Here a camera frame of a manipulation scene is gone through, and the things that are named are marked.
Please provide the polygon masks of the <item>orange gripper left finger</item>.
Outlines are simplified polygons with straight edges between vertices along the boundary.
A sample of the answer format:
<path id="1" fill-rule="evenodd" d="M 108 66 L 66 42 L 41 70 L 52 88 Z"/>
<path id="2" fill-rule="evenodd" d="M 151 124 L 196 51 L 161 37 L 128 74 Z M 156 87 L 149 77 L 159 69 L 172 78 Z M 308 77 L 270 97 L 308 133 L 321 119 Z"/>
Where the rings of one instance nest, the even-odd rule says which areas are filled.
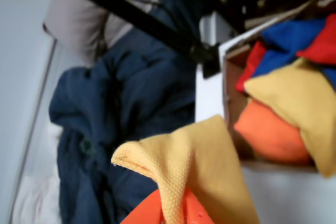
<path id="1" fill-rule="evenodd" d="M 121 224 L 164 223 L 160 191 L 157 189 L 134 208 Z"/>

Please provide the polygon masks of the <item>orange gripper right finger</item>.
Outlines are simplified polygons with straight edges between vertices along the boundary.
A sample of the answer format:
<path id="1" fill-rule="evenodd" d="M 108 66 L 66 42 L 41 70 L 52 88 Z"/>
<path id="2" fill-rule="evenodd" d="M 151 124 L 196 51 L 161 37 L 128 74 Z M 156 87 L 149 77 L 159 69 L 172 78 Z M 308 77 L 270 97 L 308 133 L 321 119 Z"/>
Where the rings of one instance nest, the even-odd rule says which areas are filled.
<path id="1" fill-rule="evenodd" d="M 190 224 L 213 224 L 203 205 L 189 189 L 185 190 L 183 196 L 183 215 L 185 223 Z"/>

